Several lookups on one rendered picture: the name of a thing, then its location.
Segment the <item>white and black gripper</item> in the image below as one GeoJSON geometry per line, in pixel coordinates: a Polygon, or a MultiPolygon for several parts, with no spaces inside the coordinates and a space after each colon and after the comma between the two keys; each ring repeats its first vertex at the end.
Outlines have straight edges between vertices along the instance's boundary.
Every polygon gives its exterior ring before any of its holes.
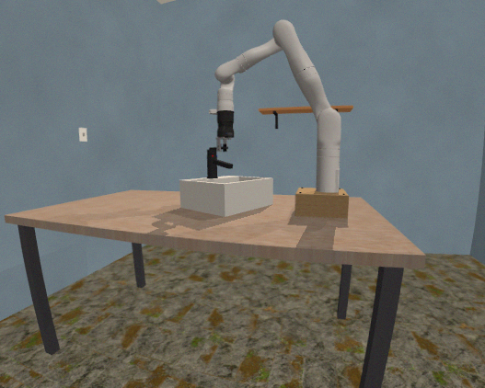
{"type": "Polygon", "coordinates": [[[217,152],[221,152],[221,140],[224,140],[223,146],[227,146],[227,140],[234,137],[234,105],[232,100],[223,99],[217,101],[217,109],[210,109],[209,114],[217,115],[217,152]],[[229,138],[225,138],[229,137],[229,138]]]}

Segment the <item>white rectangular sink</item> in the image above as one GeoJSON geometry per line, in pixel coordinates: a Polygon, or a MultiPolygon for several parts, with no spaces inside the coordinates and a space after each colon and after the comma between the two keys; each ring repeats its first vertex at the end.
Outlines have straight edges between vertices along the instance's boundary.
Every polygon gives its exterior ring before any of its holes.
{"type": "Polygon", "coordinates": [[[273,178],[224,176],[179,181],[180,207],[227,217],[273,204],[273,178]]]}

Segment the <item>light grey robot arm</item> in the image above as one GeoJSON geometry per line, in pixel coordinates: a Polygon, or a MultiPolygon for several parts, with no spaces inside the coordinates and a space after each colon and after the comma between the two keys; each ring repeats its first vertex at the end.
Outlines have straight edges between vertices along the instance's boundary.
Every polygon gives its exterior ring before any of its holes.
{"type": "Polygon", "coordinates": [[[274,25],[272,34],[273,38],[267,43],[245,51],[235,60],[224,63],[216,69],[215,78],[221,82],[217,101],[223,99],[233,101],[235,83],[233,74],[244,73],[256,63],[283,50],[294,79],[318,121],[316,191],[338,193],[341,116],[338,111],[331,108],[318,72],[297,38],[293,24],[287,20],[279,20],[274,25]]]}

